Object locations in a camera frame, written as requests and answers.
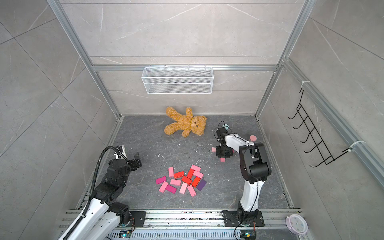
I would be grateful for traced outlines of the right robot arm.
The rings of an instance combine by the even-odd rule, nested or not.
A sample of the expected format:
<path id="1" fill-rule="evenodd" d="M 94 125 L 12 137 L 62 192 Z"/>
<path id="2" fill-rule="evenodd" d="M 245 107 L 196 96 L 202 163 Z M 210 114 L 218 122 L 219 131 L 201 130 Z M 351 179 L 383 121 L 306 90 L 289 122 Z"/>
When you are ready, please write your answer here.
<path id="1" fill-rule="evenodd" d="M 238 134 L 229 132 L 229 127 L 221 126 L 216 129 L 216 156 L 221 160 L 239 154 L 240 170 L 245 180 L 243 196 L 237 210 L 239 222 L 256 217 L 259 212 L 261 189 L 272 173 L 266 148 L 262 143 L 254 143 L 243 139 Z"/>

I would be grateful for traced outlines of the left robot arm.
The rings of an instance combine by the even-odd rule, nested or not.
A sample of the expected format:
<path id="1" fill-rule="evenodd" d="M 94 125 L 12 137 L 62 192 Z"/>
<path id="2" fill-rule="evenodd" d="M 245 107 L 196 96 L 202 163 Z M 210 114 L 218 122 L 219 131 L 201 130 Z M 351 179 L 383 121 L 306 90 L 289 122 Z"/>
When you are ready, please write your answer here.
<path id="1" fill-rule="evenodd" d="M 132 171 L 142 166 L 139 153 L 132 160 L 120 155 L 109 162 L 103 182 L 91 193 L 91 198 L 61 240 L 104 240 L 119 225 L 134 221 L 130 207 L 117 202 Z"/>

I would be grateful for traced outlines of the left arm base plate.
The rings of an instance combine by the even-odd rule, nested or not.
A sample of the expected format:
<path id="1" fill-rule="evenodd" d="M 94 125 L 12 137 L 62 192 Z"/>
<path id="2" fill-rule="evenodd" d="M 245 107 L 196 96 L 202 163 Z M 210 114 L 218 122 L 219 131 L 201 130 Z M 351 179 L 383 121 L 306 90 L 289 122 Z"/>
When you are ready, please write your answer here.
<path id="1" fill-rule="evenodd" d="M 123 228 L 133 228 L 133 226 L 142 228 L 146 220 L 146 214 L 146 211 L 133 211 L 125 213 L 123 214 L 122 222 L 119 226 Z"/>

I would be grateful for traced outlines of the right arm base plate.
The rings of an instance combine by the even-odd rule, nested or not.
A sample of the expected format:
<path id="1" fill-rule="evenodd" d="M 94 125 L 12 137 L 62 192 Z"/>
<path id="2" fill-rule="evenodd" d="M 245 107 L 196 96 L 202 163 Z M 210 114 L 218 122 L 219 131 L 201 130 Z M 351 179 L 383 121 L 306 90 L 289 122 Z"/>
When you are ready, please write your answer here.
<path id="1" fill-rule="evenodd" d="M 265 222 L 261 211 L 243 212 L 240 209 L 236 211 L 221 211 L 222 218 L 226 227 L 264 227 Z"/>

